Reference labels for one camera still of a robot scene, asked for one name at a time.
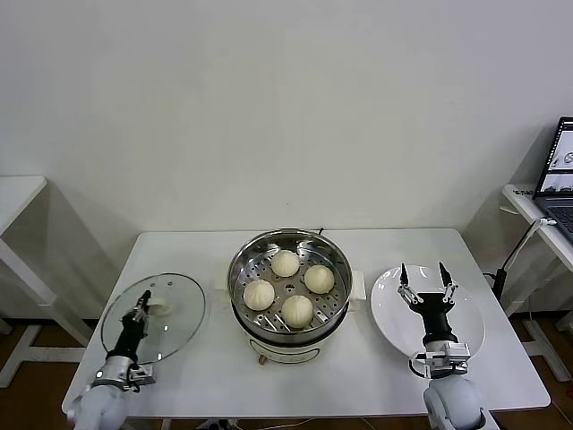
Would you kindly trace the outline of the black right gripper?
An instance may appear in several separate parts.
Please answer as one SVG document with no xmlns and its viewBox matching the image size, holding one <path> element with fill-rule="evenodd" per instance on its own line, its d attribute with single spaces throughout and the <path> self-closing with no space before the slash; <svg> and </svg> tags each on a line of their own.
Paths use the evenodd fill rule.
<svg viewBox="0 0 573 430">
<path fill-rule="evenodd" d="M 423 345 L 437 341 L 458 342 L 447 318 L 448 312 L 454 307 L 454 295 L 459 285 L 452 279 L 450 272 L 443 262 L 439 262 L 440 277 L 444 292 L 427 292 L 419 295 L 410 288 L 405 264 L 400 266 L 398 293 L 409 306 L 409 309 L 419 314 L 423 320 Z"/>
</svg>

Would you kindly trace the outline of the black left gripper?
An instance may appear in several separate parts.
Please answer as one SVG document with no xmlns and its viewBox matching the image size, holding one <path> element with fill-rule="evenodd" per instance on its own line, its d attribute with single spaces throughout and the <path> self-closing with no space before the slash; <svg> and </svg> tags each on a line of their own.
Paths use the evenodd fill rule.
<svg viewBox="0 0 573 430">
<path fill-rule="evenodd" d="M 123 317 L 123 329 L 115 347 L 109 352 L 111 357 L 137 358 L 137 349 L 146 336 L 150 309 L 150 291 L 147 289 Z"/>
</svg>

